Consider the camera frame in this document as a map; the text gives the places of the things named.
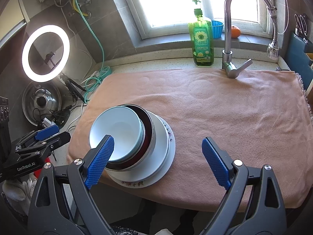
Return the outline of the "light blue ceramic bowl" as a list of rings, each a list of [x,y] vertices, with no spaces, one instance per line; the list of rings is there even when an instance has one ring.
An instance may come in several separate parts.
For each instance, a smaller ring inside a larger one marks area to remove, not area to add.
[[[143,124],[131,108],[111,107],[100,114],[91,126],[89,144],[96,147],[105,135],[113,137],[115,145],[110,162],[123,162],[139,150],[143,141]]]

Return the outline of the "white ceramic bowl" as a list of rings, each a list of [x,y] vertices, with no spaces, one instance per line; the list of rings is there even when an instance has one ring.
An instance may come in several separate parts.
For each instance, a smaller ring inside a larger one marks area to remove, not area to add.
[[[156,130],[156,144],[154,149],[135,167],[126,171],[111,171],[105,169],[106,173],[123,182],[139,182],[154,175],[165,162],[169,152],[172,132],[164,119],[148,111]]]

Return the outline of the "chrome kitchen faucet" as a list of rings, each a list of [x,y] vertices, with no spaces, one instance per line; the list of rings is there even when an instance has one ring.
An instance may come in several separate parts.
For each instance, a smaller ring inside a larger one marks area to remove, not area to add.
[[[261,16],[267,16],[267,23],[273,23],[273,28],[267,25],[266,30],[262,27],[261,23],[254,22],[250,27],[248,23],[242,23],[239,19],[236,19],[235,22],[239,22],[240,26],[244,27],[244,33],[247,34],[257,34],[261,36],[265,34],[265,31],[273,32],[273,39],[267,47],[267,55],[273,61],[278,61],[279,59],[279,46],[277,42],[278,36],[278,26],[277,26],[277,8],[274,6],[271,0],[262,0],[266,9],[262,10]],[[243,63],[239,68],[237,68],[232,63],[232,51],[231,51],[231,2],[232,0],[224,1],[224,50],[222,50],[222,69],[226,71],[227,77],[235,79],[239,74],[249,67],[253,62],[251,59]]]

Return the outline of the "white plug adapter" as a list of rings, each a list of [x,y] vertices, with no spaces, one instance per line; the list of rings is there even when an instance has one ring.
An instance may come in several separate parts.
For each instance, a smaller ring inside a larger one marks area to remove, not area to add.
[[[43,119],[42,124],[45,125],[45,127],[51,127],[53,125],[56,125],[53,121],[50,121],[46,117]]]

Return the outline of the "steel pot lid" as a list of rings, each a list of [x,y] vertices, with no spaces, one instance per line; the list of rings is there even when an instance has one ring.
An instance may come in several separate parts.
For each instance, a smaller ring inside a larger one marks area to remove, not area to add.
[[[32,125],[38,125],[44,118],[52,121],[54,111],[62,107],[62,97],[56,84],[52,81],[30,82],[22,96],[22,110]]]

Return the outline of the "white glove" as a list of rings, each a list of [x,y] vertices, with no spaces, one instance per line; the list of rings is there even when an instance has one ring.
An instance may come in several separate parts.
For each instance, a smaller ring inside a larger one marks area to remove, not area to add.
[[[2,185],[5,198],[18,214],[28,216],[32,195],[37,178],[32,176],[27,181],[6,180]]]

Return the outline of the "floral white plate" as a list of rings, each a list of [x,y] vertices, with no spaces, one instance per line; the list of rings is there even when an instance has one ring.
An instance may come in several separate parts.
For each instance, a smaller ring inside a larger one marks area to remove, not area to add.
[[[127,187],[127,188],[144,188],[144,187],[148,187],[148,186],[151,186],[151,185],[157,183],[168,172],[168,170],[170,169],[170,167],[173,163],[173,160],[174,160],[174,156],[175,156],[175,152],[176,152],[176,142],[175,142],[175,137],[174,137],[174,133],[172,131],[172,128],[169,126],[169,124],[163,118],[161,118],[161,117],[159,117],[159,118],[163,122],[163,125],[165,126],[165,128],[167,129],[168,134],[169,134],[168,153],[167,153],[167,156],[166,156],[165,160],[163,161],[161,167],[152,176],[146,178],[145,180],[139,181],[139,182],[125,182],[125,181],[121,181],[121,180],[116,179],[113,176],[109,175],[109,177],[115,183],[117,183],[123,187]]]

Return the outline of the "pink towel mat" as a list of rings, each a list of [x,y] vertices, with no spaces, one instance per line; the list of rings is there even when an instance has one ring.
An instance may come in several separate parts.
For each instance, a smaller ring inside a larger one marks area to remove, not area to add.
[[[85,156],[89,132],[106,109],[135,104],[172,128],[176,154],[167,174],[129,192],[161,204],[215,211],[225,193],[201,150],[211,137],[245,165],[270,165],[288,209],[312,187],[312,119],[301,79],[291,71],[246,70],[230,79],[221,69],[115,73],[92,95],[68,146],[67,160]]]

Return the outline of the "black tripod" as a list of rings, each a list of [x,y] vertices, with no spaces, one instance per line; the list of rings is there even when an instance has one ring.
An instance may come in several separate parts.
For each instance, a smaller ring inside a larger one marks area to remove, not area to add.
[[[50,52],[46,55],[45,57],[45,64],[48,64],[48,62],[51,62],[52,64],[52,69],[51,72],[59,65],[60,61],[58,62],[54,62],[52,60],[52,57],[55,54],[53,52]],[[63,83],[65,84],[65,86],[68,88],[69,91],[69,95],[72,96],[73,100],[82,100],[83,103],[86,103],[86,101],[84,100],[84,97],[82,96],[82,94],[80,93],[79,89],[82,92],[86,92],[86,89],[83,88],[82,86],[80,86],[78,83],[76,83],[74,80],[72,80],[71,78],[69,78],[68,76],[66,76],[63,72],[59,73],[59,77],[61,78],[61,80],[63,81]]]

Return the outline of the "blue utensil holder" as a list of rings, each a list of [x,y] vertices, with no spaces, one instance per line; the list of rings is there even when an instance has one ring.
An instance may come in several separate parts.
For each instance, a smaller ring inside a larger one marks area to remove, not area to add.
[[[294,14],[296,21],[295,32],[291,33],[285,61],[290,70],[298,73],[307,90],[312,81],[312,42],[308,39],[306,14]]]

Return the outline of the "green dish soap bottle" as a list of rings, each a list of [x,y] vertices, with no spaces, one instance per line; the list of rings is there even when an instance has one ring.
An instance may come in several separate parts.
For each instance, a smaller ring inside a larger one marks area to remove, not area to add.
[[[211,66],[214,63],[212,20],[203,15],[200,0],[192,0],[195,4],[196,20],[188,23],[192,44],[192,56],[197,66]]]

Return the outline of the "orange fruit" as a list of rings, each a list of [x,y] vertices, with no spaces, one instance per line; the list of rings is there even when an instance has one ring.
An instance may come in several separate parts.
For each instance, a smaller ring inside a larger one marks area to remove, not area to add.
[[[232,25],[231,26],[231,38],[237,39],[240,37],[240,35],[241,35],[241,30],[237,26]]]

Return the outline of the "blue plastic cup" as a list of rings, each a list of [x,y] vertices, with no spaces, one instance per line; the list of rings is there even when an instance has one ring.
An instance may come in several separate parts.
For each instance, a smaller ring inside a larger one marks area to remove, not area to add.
[[[212,20],[212,33],[214,39],[221,38],[223,27],[223,22]]]

